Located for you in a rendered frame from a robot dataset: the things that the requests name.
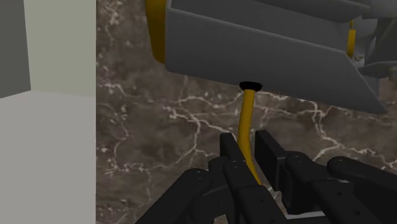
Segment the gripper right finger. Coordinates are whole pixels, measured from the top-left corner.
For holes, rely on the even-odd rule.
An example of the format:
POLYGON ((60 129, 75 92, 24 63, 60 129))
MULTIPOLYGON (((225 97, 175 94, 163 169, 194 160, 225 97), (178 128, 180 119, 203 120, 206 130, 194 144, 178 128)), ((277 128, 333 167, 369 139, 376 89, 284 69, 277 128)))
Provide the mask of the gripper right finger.
POLYGON ((266 130, 255 133, 254 157, 289 214, 322 211, 331 224, 397 224, 397 174, 343 156, 320 165, 284 150, 266 130))

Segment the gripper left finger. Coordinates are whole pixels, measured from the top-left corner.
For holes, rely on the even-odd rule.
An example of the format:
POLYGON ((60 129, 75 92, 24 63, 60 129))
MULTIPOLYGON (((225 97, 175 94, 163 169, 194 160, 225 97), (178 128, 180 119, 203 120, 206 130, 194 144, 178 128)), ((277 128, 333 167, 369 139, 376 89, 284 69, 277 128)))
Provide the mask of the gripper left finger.
POLYGON ((247 168, 231 133, 219 136, 221 155, 208 169, 186 170, 135 224, 286 224, 268 190, 247 168))

